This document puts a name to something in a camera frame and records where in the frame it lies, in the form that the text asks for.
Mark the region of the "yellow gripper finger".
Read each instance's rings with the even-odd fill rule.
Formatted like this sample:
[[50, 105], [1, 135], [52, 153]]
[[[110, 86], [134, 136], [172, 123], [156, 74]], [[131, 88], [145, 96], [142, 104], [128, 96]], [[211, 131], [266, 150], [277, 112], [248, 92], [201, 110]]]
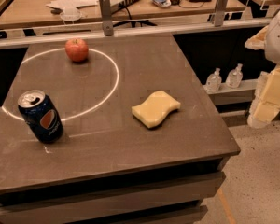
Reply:
[[261, 72], [247, 123], [252, 128], [270, 124], [280, 112], [280, 65], [270, 73]]
[[257, 32], [252, 37], [248, 38], [245, 42], [245, 47], [247, 49], [259, 50], [264, 49], [266, 34], [268, 27], [263, 27], [259, 32]]

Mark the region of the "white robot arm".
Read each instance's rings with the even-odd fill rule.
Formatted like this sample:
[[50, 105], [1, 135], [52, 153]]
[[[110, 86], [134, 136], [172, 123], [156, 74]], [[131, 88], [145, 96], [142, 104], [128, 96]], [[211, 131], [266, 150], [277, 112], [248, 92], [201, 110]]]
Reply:
[[247, 123], [252, 128], [270, 124], [280, 112], [280, 10], [270, 24], [245, 42], [248, 49], [263, 49], [265, 58], [276, 64], [270, 73], [261, 72]]

